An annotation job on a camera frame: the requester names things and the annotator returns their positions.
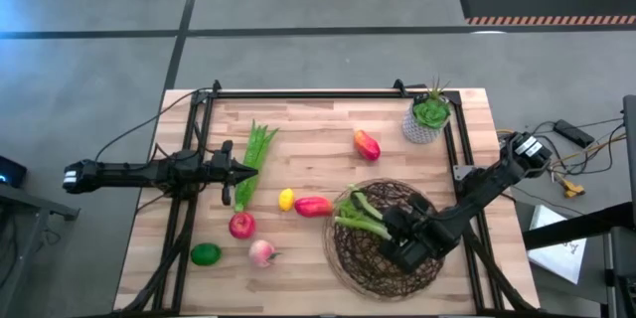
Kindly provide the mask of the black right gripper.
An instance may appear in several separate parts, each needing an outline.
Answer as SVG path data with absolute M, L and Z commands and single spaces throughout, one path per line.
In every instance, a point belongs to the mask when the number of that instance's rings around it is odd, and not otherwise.
M 383 222 L 390 234 L 411 234 L 418 242 L 385 240 L 379 251 L 404 273 L 413 273 L 423 263 L 423 247 L 427 256 L 442 259 L 458 246 L 459 236 L 437 217 L 436 209 L 421 194 L 410 194 L 407 202 L 410 212 L 389 207 Z

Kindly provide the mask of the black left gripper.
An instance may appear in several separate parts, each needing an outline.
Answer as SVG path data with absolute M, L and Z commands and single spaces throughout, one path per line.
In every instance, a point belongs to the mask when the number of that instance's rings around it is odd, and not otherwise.
M 212 152 L 212 157 L 208 162 L 208 181 L 211 183 L 222 183 L 222 203 L 224 206 L 231 204 L 230 186 L 236 183 L 234 169 L 239 167 L 239 163 L 234 159 L 232 150 L 234 143 L 226 140 L 221 148 Z M 248 174 L 242 178 L 241 182 L 246 182 L 258 175 L 258 169 L 242 165 L 242 170 Z

